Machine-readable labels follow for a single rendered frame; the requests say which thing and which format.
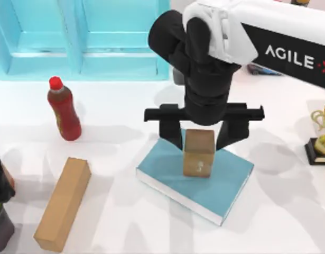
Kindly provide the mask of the blue book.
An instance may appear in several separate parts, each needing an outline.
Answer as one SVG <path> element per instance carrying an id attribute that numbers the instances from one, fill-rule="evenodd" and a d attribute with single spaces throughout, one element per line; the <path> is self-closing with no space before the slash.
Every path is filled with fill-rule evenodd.
<path id="1" fill-rule="evenodd" d="M 215 154 L 209 178 L 183 175 L 183 154 L 163 139 L 145 146 L 147 155 L 136 168 L 136 177 L 212 223 L 221 226 L 254 165 L 222 149 Z"/>

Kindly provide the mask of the red bottle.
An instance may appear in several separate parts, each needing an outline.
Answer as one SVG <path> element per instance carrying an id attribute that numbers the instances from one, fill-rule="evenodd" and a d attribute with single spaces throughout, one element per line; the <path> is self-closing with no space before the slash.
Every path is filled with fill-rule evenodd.
<path id="1" fill-rule="evenodd" d="M 71 90 L 58 76 L 51 77 L 49 85 L 47 99 L 54 111 L 61 136 L 67 141 L 77 140 L 81 136 L 82 129 L 73 104 Z"/>

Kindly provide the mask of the long brown wooden block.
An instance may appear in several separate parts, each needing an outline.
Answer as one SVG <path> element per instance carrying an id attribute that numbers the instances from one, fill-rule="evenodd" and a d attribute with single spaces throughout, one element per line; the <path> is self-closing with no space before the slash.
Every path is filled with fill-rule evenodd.
<path id="1" fill-rule="evenodd" d="M 34 234 L 42 249 L 63 251 L 90 177 L 88 161 L 67 159 Z"/>

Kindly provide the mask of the small brown wooden block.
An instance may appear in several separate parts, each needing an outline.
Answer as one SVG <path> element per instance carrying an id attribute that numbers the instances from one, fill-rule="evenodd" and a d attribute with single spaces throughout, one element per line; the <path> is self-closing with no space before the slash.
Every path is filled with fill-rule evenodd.
<path id="1" fill-rule="evenodd" d="M 213 130 L 187 129 L 183 149 L 183 174 L 190 177 L 210 177 L 215 152 Z"/>

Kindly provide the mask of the red and blue toy car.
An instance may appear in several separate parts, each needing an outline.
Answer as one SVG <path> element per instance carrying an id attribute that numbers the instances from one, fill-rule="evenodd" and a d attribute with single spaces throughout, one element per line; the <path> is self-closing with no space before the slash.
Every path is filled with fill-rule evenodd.
<path id="1" fill-rule="evenodd" d="M 250 74 L 252 75 L 275 75 L 275 76 L 281 76 L 281 74 L 274 72 L 272 70 L 254 65 L 254 64 L 249 64 L 246 66 L 247 70 Z"/>

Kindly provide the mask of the grey pot with green plant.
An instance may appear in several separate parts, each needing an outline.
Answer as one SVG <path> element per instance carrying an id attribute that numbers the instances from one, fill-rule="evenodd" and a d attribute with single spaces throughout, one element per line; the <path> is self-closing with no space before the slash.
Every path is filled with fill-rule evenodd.
<path id="1" fill-rule="evenodd" d="M 14 233 L 14 224 L 11 221 L 4 205 L 0 204 L 0 242 L 7 242 Z"/>

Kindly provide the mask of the gold trophy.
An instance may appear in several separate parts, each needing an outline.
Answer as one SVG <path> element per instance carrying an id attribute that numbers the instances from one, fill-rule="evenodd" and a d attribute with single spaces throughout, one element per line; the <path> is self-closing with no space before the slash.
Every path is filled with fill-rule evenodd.
<path id="1" fill-rule="evenodd" d="M 325 106 L 323 110 L 313 111 L 310 117 L 318 125 L 319 131 L 325 129 Z M 325 165 L 325 134 L 310 138 L 304 147 L 310 165 Z"/>

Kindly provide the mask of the light blue rack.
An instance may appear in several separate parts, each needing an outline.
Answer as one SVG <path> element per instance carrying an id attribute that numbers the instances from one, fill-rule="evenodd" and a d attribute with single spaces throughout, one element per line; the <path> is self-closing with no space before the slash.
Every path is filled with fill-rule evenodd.
<path id="1" fill-rule="evenodd" d="M 0 0 L 0 80 L 166 80 L 147 44 L 169 0 Z"/>

